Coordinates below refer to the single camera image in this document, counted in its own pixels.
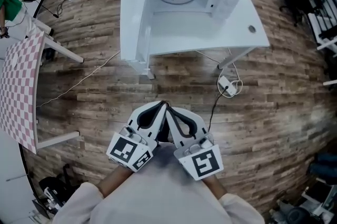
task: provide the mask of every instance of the pink checkered table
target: pink checkered table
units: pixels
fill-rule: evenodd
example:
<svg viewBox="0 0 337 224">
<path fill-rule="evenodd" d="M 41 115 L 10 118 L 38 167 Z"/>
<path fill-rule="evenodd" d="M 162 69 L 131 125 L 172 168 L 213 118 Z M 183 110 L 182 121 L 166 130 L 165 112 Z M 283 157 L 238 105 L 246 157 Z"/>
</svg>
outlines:
<svg viewBox="0 0 337 224">
<path fill-rule="evenodd" d="M 36 87 L 43 49 L 46 47 L 83 63 L 83 58 L 54 42 L 44 32 L 7 49 L 0 82 L 0 128 L 33 153 L 79 136 L 78 131 L 39 142 L 36 130 Z"/>
</svg>

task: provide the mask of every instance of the green cloth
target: green cloth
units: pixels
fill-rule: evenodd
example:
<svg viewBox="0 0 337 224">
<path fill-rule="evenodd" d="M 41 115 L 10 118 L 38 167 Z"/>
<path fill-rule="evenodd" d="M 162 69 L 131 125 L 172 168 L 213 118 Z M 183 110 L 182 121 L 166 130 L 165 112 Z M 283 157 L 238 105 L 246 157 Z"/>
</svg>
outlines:
<svg viewBox="0 0 337 224">
<path fill-rule="evenodd" d="M 0 8 L 5 6 L 5 20 L 13 21 L 19 13 L 22 2 L 20 0 L 0 0 Z"/>
</svg>

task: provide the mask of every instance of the person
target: person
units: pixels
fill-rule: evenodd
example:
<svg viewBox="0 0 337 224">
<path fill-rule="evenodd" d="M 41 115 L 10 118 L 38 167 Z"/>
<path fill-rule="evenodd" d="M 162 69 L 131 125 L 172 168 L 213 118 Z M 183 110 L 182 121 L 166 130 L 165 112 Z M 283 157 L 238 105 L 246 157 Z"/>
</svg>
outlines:
<svg viewBox="0 0 337 224">
<path fill-rule="evenodd" d="M 9 37 L 6 21 L 14 23 L 26 34 L 31 36 L 41 31 L 52 35 L 53 30 L 30 16 L 25 4 L 20 0 L 0 0 L 0 37 Z"/>
<path fill-rule="evenodd" d="M 53 224 L 263 224 L 246 201 L 227 193 L 215 176 L 195 181 L 174 157 L 171 143 L 139 172 L 119 166 L 98 185 L 83 183 Z"/>
</svg>

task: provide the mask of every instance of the hand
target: hand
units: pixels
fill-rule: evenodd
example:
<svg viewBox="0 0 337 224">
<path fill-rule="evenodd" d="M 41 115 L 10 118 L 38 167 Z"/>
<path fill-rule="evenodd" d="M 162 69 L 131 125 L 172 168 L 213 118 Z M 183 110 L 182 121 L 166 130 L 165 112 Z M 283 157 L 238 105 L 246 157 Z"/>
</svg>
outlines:
<svg viewBox="0 0 337 224">
<path fill-rule="evenodd" d="M 109 196 L 115 189 L 117 189 L 124 181 L 133 174 L 133 171 L 118 166 L 110 175 L 103 179 L 97 188 L 102 193 L 103 197 Z"/>
<path fill-rule="evenodd" d="M 6 35 L 6 34 L 7 34 L 7 32 L 8 32 L 8 29 L 7 29 L 7 27 L 1 27 L 1 35 L 0 35 L 0 36 L 4 36 L 4 35 Z"/>
<path fill-rule="evenodd" d="M 202 181 L 218 200 L 227 193 L 227 190 L 223 187 L 215 175 L 206 177 L 202 179 Z"/>
</svg>

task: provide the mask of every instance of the white cable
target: white cable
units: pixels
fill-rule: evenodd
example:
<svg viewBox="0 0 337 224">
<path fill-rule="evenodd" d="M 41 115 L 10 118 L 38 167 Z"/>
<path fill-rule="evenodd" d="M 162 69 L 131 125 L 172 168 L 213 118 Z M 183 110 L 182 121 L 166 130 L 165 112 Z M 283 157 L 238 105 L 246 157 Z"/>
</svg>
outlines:
<svg viewBox="0 0 337 224">
<path fill-rule="evenodd" d="M 195 51 L 195 52 L 200 53 L 200 54 L 202 54 L 203 56 L 207 57 L 208 59 L 211 59 L 212 61 L 214 61 L 214 62 L 220 64 L 219 61 L 217 61 L 217 60 L 215 60 L 215 59 L 213 59 L 213 58 L 210 58 L 209 56 L 207 56 L 206 54 L 204 54 L 204 53 L 202 53 L 202 52 L 199 52 L 199 51 Z"/>
<path fill-rule="evenodd" d="M 207 55 L 205 55 L 205 54 L 203 54 L 203 53 L 201 53 L 201 52 L 199 52 L 199 51 L 196 51 L 196 52 L 198 52 L 198 53 L 204 55 L 205 57 L 207 57 L 208 59 L 213 60 L 214 62 L 217 62 L 217 63 L 220 64 L 219 61 L 217 61 L 217 60 L 215 60 L 215 59 L 213 59 L 213 58 L 210 58 L 210 57 L 208 57 Z M 235 65 L 234 63 L 232 63 L 232 64 L 233 64 L 233 66 L 234 66 L 234 68 L 235 68 L 235 71 L 236 71 L 237 80 L 232 81 L 231 84 L 232 84 L 233 86 L 235 86 L 235 89 L 236 89 L 236 91 L 237 91 L 238 83 L 241 83 L 240 90 L 237 91 L 237 92 L 236 92 L 234 95 L 232 95 L 232 96 L 227 96 L 227 95 L 224 95 L 224 94 L 222 93 L 223 90 L 222 90 L 222 91 L 220 90 L 220 87 L 219 87 L 219 80 L 220 80 L 220 78 L 221 78 L 221 75 L 222 75 L 224 69 L 221 71 L 221 73 L 220 73 L 220 75 L 218 76 L 217 81 L 216 81 L 217 90 L 219 91 L 219 93 L 220 93 L 221 95 L 223 95 L 225 98 L 228 98 L 228 99 L 232 98 L 232 97 L 235 96 L 235 95 L 239 95 L 239 94 L 241 93 L 241 91 L 242 91 L 242 88 L 243 88 L 243 81 L 240 79 L 239 72 L 237 71 L 236 65 Z"/>
<path fill-rule="evenodd" d="M 60 96 L 65 95 L 66 93 L 68 93 L 72 88 L 78 86 L 80 83 L 82 83 L 86 78 L 89 78 L 91 75 L 93 75 L 97 70 L 99 70 L 100 68 L 104 67 L 112 58 L 114 58 L 118 53 L 120 53 L 121 51 L 118 51 L 117 53 L 115 53 L 113 56 L 111 56 L 103 65 L 99 66 L 98 68 L 96 68 L 92 73 L 90 73 L 87 77 L 81 79 L 78 83 L 76 83 L 73 87 L 71 87 L 70 89 L 68 89 L 66 92 L 64 92 L 63 94 L 59 95 L 57 98 L 51 99 L 43 104 L 41 104 L 40 106 L 37 106 L 37 108 L 42 107 L 45 104 L 48 104 L 54 100 L 57 100 Z"/>
</svg>

